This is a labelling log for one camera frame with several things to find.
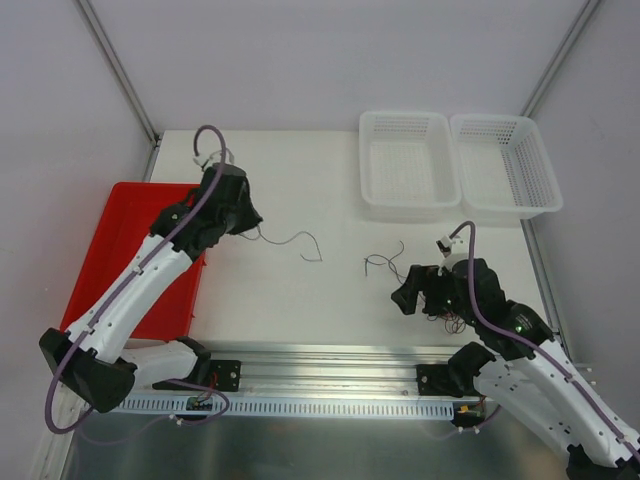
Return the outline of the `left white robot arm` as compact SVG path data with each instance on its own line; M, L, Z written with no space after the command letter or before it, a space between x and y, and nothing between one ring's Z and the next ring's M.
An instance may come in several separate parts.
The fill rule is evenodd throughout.
M140 351L125 345L167 288L225 235L262 221L246 172L215 163L187 198L161 211L134 258L99 300L66 330L48 329L39 347L55 382L94 410L118 407L134 388L179 380L189 389L211 383L211 354L183 336Z

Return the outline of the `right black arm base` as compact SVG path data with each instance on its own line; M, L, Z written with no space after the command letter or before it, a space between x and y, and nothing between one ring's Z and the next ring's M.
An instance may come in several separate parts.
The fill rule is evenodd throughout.
M447 364L418 364L416 383L420 396L458 397L460 393Z

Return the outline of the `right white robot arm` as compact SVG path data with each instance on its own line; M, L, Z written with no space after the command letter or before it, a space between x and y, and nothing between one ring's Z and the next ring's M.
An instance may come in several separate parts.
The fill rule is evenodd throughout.
M595 394L537 313L506 298L484 260L414 265L391 299L405 315L423 299L425 314L451 313L479 337L444 365L418 366L421 392L496 401L566 460L571 479L638 478L638 431Z

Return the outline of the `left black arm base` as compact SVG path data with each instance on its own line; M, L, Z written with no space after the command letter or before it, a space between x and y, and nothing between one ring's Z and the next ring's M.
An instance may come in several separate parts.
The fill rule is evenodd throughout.
M239 360L198 361L187 377L175 381L157 382L152 385L152 388L154 390L195 390L196 387L204 387L221 392L237 392L241 368L242 362Z

